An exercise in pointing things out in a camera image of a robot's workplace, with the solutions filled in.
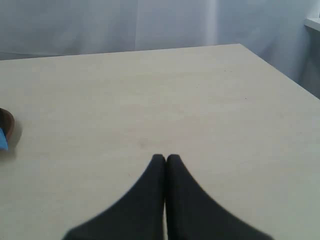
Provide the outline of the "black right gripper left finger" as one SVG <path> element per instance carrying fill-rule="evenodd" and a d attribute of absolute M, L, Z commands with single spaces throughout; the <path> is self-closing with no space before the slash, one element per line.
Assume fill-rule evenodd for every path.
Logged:
<path fill-rule="evenodd" d="M 70 229 L 65 240 L 162 240 L 166 160 L 152 156 L 147 168 L 111 207 Z"/>

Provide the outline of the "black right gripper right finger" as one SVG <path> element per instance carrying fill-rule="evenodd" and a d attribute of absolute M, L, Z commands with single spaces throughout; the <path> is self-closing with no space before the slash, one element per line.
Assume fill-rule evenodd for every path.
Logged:
<path fill-rule="evenodd" d="M 270 240 L 213 200 L 178 154 L 166 161 L 165 208 L 170 240 Z"/>

